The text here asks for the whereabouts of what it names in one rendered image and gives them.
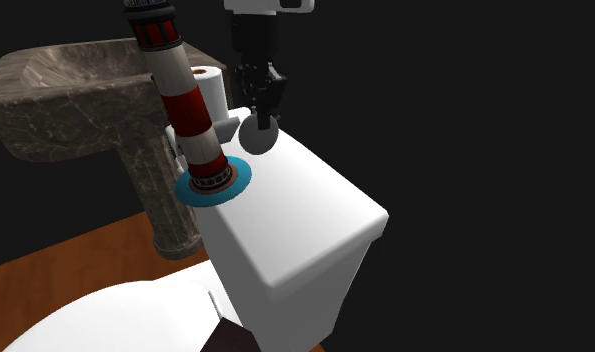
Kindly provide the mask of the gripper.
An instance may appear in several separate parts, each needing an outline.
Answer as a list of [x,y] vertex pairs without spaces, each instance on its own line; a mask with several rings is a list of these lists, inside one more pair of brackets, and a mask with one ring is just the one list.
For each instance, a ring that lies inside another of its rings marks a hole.
[[[278,17],[263,14],[231,14],[231,41],[240,62],[234,69],[246,106],[257,110],[259,130],[271,128],[284,95],[288,78],[273,64],[279,51]],[[258,67],[266,66],[259,80]]]

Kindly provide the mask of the red white lighthouse figure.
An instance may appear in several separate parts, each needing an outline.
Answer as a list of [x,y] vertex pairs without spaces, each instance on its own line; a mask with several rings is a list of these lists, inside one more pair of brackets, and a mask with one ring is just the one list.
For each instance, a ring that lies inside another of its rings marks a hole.
[[177,198],[193,207],[230,201],[249,184],[251,168],[222,150],[175,25],[175,7],[167,0],[123,3],[174,130],[174,142],[186,160],[187,169],[176,184]]

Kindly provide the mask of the white toilet paper roll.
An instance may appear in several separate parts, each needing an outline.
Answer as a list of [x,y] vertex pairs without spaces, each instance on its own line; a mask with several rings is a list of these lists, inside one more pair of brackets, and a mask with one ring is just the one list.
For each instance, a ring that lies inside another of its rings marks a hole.
[[215,66],[192,66],[191,71],[202,93],[213,122],[227,120],[229,109],[222,70]]

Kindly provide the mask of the dark brown box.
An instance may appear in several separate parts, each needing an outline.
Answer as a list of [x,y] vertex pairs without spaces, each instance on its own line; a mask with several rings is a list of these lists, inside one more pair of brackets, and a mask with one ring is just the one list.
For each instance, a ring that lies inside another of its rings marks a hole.
[[200,352],[262,352],[254,335],[244,327],[222,318]]

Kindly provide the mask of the grey round disc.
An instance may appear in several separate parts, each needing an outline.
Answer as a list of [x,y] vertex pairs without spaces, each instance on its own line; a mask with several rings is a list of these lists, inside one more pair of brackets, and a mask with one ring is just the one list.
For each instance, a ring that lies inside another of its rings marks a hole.
[[279,126],[273,116],[269,117],[269,122],[268,129],[260,129],[256,114],[251,114],[244,119],[239,128],[238,138],[246,152],[261,155],[273,148],[279,136]]

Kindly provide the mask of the brown marble pedestal sink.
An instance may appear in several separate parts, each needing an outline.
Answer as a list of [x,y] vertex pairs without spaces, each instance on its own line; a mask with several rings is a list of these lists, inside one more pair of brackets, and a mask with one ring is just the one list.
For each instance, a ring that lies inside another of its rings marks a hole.
[[114,149],[143,204],[158,254],[203,245],[177,200],[179,165],[167,114],[133,38],[23,49],[0,58],[0,140],[16,158],[58,162]]

